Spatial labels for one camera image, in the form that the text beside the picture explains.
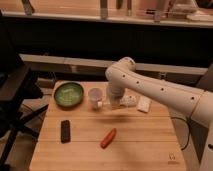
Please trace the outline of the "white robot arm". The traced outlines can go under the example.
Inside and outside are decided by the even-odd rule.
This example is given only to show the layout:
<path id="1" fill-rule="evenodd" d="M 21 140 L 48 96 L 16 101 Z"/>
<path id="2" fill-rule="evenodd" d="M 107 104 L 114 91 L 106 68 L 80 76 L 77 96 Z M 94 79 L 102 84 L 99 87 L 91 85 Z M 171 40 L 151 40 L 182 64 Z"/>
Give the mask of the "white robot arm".
<path id="1" fill-rule="evenodd" d="M 107 96 L 116 104 L 130 89 L 179 111 L 209 128 L 213 124 L 213 92 L 137 74 L 135 61 L 124 57 L 105 72 Z"/>

